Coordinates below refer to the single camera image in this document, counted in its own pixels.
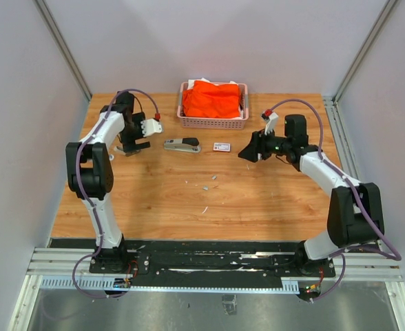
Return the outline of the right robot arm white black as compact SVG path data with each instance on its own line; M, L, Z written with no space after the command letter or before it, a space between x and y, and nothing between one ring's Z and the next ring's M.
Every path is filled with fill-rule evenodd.
M319 146L309 143L307 120L301 114L284 118L284 136L275 135L276 113L263 115L266 126L253 132L241 159L256 163L275 155L285 157L298 172L305 174L329 196L326 230L302 241L296 248L295 270L309 276L333 254L354 245L378 240L384 234L380 189L362 183L341 171Z

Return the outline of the black silver stapler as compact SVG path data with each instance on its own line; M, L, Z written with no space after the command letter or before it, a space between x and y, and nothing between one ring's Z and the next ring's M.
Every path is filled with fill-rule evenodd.
M164 142L165 150L176 150L179 152L199 153L201 146L196 137L186 137L182 139L168 139Z

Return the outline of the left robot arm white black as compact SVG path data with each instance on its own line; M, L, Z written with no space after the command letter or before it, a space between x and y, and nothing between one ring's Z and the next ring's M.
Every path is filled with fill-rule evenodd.
M137 142L147 133L145 113L134 112L136 92L142 93L137 89L117 92L110 104L102 108L91 131L65 147L69 189L85 204L96 234L95 251L89 256L91 273L123 273L130 267L125 238L110 197L114 173L108 150L115 139L120 141L126 156L150 147L148 141Z

